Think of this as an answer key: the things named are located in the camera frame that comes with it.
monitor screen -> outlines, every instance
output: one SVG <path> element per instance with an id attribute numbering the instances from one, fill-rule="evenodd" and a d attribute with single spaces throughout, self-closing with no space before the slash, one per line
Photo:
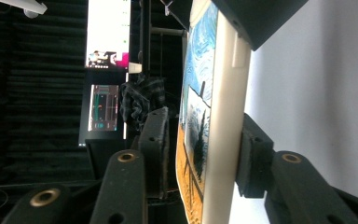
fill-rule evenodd
<path id="1" fill-rule="evenodd" d="M 88 131 L 116 131 L 117 85 L 91 85 Z"/>
<path id="2" fill-rule="evenodd" d="M 131 0 L 89 0 L 86 68 L 128 68 Z"/>

white wall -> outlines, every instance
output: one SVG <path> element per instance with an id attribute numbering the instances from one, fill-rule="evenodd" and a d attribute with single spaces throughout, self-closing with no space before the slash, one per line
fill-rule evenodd
<path id="1" fill-rule="evenodd" d="M 358 0 L 309 0 L 251 66 L 245 111 L 275 150 L 306 156 L 358 196 Z M 230 223 L 268 223 L 260 209 L 237 195 Z"/>

orange area of painting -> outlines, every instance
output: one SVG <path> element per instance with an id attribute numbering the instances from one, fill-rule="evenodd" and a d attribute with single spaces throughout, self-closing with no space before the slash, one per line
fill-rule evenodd
<path id="1" fill-rule="evenodd" d="M 190 165 L 191 162 L 189 162 L 193 155 L 186 155 L 184 142 L 185 133 L 182 127 L 179 127 L 176 149 L 176 178 L 185 205 L 188 223 L 200 224 L 202 220 L 203 183 L 198 183 L 194 177 L 193 168 Z"/>

computer monitor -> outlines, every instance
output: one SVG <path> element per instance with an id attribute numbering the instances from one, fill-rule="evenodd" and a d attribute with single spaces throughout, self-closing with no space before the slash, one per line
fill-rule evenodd
<path id="1" fill-rule="evenodd" d="M 89 0 L 85 67 L 129 67 L 131 0 Z"/>
<path id="2" fill-rule="evenodd" d="M 109 70 L 86 71 L 78 145 L 86 139 L 125 139 L 126 130 L 120 115 L 119 86 L 126 74 Z"/>

painting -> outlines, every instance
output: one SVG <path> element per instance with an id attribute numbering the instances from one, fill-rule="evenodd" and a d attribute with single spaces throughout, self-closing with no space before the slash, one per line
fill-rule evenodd
<path id="1" fill-rule="evenodd" d="M 217 8 L 208 5 L 190 28 L 184 70 L 176 151 L 176 175 L 191 224 L 202 222 L 212 105 Z"/>

